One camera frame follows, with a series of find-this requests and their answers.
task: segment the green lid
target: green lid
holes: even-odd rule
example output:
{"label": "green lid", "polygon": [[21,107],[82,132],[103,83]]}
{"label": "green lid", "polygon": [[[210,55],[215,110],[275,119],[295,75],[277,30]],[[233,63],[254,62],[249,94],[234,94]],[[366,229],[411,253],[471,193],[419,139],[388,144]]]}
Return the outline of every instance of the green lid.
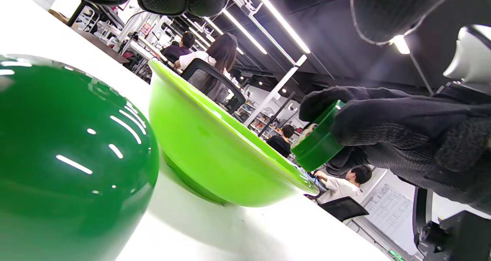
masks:
{"label": "green lid", "polygon": [[158,175],[142,113],[68,65],[0,55],[0,114],[0,260],[115,260]]}
{"label": "green lid", "polygon": [[344,105],[344,102],[341,101],[334,102],[312,122],[313,124],[318,124],[317,128],[296,147],[292,148],[296,161],[304,170],[310,172],[319,168],[336,156],[344,147],[330,133],[334,116]]}

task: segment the whiteboard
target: whiteboard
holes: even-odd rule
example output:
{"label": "whiteboard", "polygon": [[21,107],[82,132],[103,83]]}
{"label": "whiteboard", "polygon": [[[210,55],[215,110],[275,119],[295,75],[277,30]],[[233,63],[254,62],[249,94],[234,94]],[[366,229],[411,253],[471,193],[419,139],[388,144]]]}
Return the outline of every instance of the whiteboard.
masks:
{"label": "whiteboard", "polygon": [[411,256],[418,252],[412,233],[413,198],[414,186],[387,172],[363,201],[370,213],[366,219]]}
{"label": "whiteboard", "polygon": [[366,218],[387,236],[392,236],[412,214],[412,200],[388,184],[368,199]]}

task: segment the green round container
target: green round container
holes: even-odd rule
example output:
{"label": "green round container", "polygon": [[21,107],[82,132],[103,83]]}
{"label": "green round container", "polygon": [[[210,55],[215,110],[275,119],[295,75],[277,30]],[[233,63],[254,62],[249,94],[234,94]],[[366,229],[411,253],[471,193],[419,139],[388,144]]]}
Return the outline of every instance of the green round container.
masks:
{"label": "green round container", "polygon": [[319,191],[257,135],[165,65],[150,61],[150,121],[165,161],[200,196],[265,206]]}
{"label": "green round container", "polygon": [[0,114],[0,260],[114,261],[157,180],[149,122],[100,80],[25,55],[0,55]]}
{"label": "green round container", "polygon": [[330,133],[334,116],[344,105],[344,102],[341,101],[334,102],[312,122],[313,124],[318,124],[317,128],[296,147],[292,148],[295,160],[307,172],[319,168],[344,148]]}

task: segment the man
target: man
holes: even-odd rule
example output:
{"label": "man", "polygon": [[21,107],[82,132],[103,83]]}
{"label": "man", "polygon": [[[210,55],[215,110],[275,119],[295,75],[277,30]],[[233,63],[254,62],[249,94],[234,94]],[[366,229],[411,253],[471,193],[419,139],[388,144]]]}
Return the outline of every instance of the man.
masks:
{"label": "man", "polygon": [[191,53],[189,48],[193,46],[194,40],[195,38],[192,33],[185,32],[178,46],[171,44],[170,46],[162,49],[160,53],[162,53],[163,56],[170,59],[171,61],[179,60],[179,57],[181,55],[187,55]]}
{"label": "man", "polygon": [[361,203],[363,191],[360,189],[360,185],[372,178],[372,169],[368,166],[353,168],[346,173],[345,179],[330,177],[321,171],[317,171],[315,175],[318,179],[323,180],[326,188],[329,189],[317,199],[319,203],[327,203],[344,197],[351,197],[356,202]]}
{"label": "man", "polygon": [[288,140],[295,133],[295,129],[291,125],[284,125],[281,128],[281,137],[272,136],[266,143],[275,149],[279,154],[284,157],[288,157],[290,155],[290,141]]}

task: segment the white shirt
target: white shirt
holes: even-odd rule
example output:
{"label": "white shirt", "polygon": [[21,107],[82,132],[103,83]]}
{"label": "white shirt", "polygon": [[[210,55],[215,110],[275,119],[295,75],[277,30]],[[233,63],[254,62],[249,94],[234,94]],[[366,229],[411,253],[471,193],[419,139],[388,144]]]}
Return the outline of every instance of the white shirt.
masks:
{"label": "white shirt", "polygon": [[323,183],[329,190],[317,199],[319,203],[327,203],[344,197],[351,197],[357,203],[363,200],[361,189],[345,179],[328,177],[328,180]]}
{"label": "white shirt", "polygon": [[[193,52],[193,53],[190,53],[187,55],[181,55],[179,57],[179,63],[181,63],[181,70],[184,71],[184,69],[186,69],[186,67],[188,67],[189,64],[195,58],[200,58],[200,59],[204,60],[205,62],[207,62],[211,66],[214,66],[216,63],[216,60],[214,58],[210,57],[210,55],[208,55],[208,53],[206,53],[205,51],[196,51],[196,52]],[[223,74],[226,77],[228,77],[228,79],[231,79],[230,73],[228,73],[225,68],[223,68]]]}

